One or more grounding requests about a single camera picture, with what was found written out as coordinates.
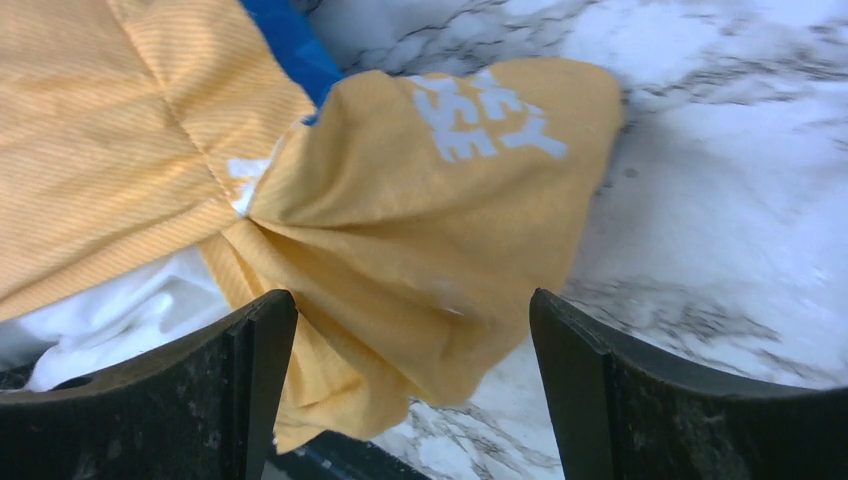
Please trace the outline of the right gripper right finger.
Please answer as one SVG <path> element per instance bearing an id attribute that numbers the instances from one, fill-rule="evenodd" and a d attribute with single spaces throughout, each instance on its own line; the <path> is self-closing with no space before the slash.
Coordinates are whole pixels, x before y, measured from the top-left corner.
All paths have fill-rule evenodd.
<path id="1" fill-rule="evenodd" d="M 847 475 L 845 388 L 791 387 L 701 365 L 543 289 L 529 322 L 568 479 Z"/>

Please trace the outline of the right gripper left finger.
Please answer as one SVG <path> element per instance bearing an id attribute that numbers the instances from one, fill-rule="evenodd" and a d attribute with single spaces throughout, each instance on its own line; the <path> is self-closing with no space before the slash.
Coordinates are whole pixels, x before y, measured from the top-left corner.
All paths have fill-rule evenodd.
<path id="1" fill-rule="evenodd" d="M 5 479 L 258 479 L 298 313 L 271 291 L 47 392 L 1 398 Z"/>

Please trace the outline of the white pillow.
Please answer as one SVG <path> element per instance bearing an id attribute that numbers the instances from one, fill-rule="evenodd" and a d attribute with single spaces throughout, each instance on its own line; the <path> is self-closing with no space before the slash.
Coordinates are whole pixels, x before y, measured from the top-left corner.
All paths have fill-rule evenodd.
<path id="1" fill-rule="evenodd" d="M 202 329 L 232 311 L 199 251 L 179 251 L 1 324 L 1 368 L 32 363 L 48 391 Z"/>

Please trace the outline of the yellow Mickey Mouse pillowcase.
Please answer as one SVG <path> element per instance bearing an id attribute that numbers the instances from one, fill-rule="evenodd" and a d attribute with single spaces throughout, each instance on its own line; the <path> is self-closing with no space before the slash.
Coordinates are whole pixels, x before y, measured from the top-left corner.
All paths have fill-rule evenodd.
<path id="1" fill-rule="evenodd" d="M 623 122 L 567 59 L 342 77 L 284 1 L 5 1 L 1 324 L 195 248 L 298 304 L 278 449 L 369 439 L 526 338 Z"/>

